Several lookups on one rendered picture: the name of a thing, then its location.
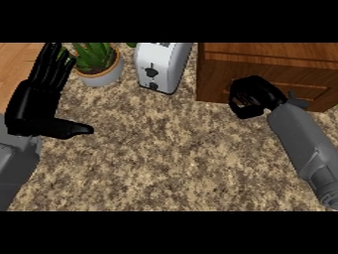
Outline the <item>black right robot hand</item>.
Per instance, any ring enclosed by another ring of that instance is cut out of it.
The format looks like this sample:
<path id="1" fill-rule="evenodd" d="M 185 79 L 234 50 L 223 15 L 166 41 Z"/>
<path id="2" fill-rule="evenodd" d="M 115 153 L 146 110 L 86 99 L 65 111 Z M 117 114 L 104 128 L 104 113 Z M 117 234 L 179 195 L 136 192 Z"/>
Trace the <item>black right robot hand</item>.
<path id="1" fill-rule="evenodd" d="M 281 90 L 260 76 L 235 79 L 231 85 L 229 106 L 241 119 L 263 115 L 287 101 Z"/>

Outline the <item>brown wooden drawer cabinet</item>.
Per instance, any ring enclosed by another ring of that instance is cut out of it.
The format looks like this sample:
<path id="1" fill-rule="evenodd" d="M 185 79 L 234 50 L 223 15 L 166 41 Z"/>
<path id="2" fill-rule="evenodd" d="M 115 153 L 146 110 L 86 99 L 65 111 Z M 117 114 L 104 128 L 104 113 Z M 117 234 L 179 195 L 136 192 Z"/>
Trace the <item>brown wooden drawer cabinet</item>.
<path id="1" fill-rule="evenodd" d="M 228 83 L 250 75 L 275 82 L 327 86 L 309 102 L 324 112 L 338 104 L 338 43 L 201 43 L 198 45 L 197 99 L 219 101 Z"/>

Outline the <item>brown wooden drawer front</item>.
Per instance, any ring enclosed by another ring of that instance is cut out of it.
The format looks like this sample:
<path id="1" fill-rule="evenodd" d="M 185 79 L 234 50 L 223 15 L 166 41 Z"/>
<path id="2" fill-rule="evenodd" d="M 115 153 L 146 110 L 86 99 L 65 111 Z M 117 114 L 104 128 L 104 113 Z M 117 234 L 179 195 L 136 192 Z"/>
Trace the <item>brown wooden drawer front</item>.
<path id="1" fill-rule="evenodd" d="M 219 91 L 219 101 L 228 102 L 229 92 L 231 92 L 231 83 Z M 328 91 L 327 86 L 319 85 L 306 85 L 285 82 L 275 82 L 273 86 L 281 90 L 284 94 L 288 94 L 290 91 L 294 92 L 296 98 L 307 101 L 315 101 L 322 94 Z"/>

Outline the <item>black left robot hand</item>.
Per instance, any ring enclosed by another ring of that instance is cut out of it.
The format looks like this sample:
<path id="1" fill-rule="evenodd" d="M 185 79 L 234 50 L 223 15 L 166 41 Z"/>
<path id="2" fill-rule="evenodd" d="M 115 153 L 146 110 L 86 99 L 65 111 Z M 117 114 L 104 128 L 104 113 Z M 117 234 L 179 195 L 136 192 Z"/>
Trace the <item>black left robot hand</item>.
<path id="1" fill-rule="evenodd" d="M 15 136 L 46 136 L 71 139 L 93 133 L 93 128 L 56 117 L 62 90 L 76 60 L 61 43 L 46 43 L 39 53 L 30 76 L 19 82 L 11 97 L 5 125 Z"/>

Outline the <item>white toaster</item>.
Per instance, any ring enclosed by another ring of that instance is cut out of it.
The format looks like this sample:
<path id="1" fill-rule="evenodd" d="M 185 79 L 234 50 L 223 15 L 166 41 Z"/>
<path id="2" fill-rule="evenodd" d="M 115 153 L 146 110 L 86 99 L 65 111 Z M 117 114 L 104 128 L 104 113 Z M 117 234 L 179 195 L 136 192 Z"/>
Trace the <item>white toaster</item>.
<path id="1" fill-rule="evenodd" d="M 138 84 L 164 94 L 176 92 L 192 43 L 139 43 L 135 49 Z"/>

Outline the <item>green plant in white pot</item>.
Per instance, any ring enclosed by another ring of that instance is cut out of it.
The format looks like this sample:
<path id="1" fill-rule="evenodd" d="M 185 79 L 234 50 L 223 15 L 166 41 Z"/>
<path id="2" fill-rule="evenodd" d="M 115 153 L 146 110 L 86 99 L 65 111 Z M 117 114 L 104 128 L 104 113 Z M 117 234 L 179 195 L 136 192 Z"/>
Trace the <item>green plant in white pot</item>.
<path id="1" fill-rule="evenodd" d="M 123 57 L 111 43 L 73 43 L 70 58 L 77 60 L 76 73 L 90 87 L 111 85 L 121 76 Z"/>

